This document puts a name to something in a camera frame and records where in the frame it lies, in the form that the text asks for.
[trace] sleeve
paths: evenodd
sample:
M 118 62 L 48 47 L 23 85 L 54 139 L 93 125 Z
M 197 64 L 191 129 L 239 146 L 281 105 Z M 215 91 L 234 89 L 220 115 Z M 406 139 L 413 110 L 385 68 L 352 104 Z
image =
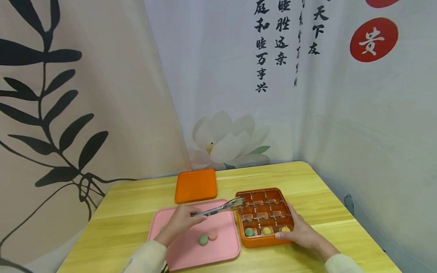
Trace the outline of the sleeve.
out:
M 325 263 L 328 273 L 364 273 L 364 271 L 346 255 L 336 254 Z
M 120 273 L 160 273 L 165 267 L 167 248 L 156 241 L 144 243 L 130 258 Z

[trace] hand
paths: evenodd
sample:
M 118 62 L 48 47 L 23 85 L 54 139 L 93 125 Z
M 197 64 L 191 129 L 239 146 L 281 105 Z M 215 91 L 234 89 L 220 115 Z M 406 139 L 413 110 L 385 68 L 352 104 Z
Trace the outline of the hand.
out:
M 187 205 L 177 206 L 164 230 L 155 237 L 155 241 L 168 247 L 179 234 L 186 232 L 192 226 L 200 224 L 208 218 L 204 215 L 191 217 L 191 213 L 201 211 L 201 209 Z
M 293 241 L 300 246 L 316 251 L 324 262 L 339 253 L 339 251 L 328 240 L 315 231 L 290 204 L 287 204 L 287 207 L 293 217 L 295 228 L 291 232 L 276 233 L 276 238 Z

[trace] yellow table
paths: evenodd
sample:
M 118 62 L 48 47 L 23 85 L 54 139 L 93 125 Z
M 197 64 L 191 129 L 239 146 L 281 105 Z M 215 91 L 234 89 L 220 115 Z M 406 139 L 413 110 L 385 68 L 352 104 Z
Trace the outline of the yellow table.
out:
M 314 170 L 289 162 L 216 172 L 217 198 L 237 191 L 278 187 L 296 211 L 366 273 L 400 272 Z M 118 273 L 143 244 L 155 211 L 174 206 L 177 176 L 124 182 L 103 199 L 58 273 Z M 246 249 L 232 261 L 178 272 L 325 272 L 324 265 L 296 244 Z

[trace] pink tray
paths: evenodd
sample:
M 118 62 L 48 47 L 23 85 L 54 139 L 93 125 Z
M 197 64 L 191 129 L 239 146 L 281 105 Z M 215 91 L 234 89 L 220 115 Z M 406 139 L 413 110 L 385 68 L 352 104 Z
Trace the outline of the pink tray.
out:
M 225 199 L 219 199 L 191 205 L 205 211 L 221 206 L 226 202 Z M 147 240 L 152 240 L 159 234 L 161 227 L 167 224 L 175 209 L 176 207 L 171 207 L 155 213 Z M 200 246 L 200 236 L 211 230 L 217 231 L 217 239 L 209 241 L 205 246 Z M 240 242 L 234 215 L 231 211 L 227 211 L 208 217 L 206 221 L 177 237 L 167 250 L 166 260 L 169 270 L 173 271 L 233 259 L 239 253 Z

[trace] green sweet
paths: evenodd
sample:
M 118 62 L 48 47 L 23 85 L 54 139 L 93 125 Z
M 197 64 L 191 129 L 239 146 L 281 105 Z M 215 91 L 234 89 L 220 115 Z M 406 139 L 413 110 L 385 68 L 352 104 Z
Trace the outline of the green sweet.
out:
M 208 244 L 208 234 L 203 234 L 202 236 L 200 236 L 199 238 L 199 244 L 201 246 L 205 246 L 206 244 Z
M 253 235 L 255 235 L 255 233 L 253 232 L 253 228 L 246 228 L 244 230 L 244 235 L 246 235 L 246 237 L 252 237 Z

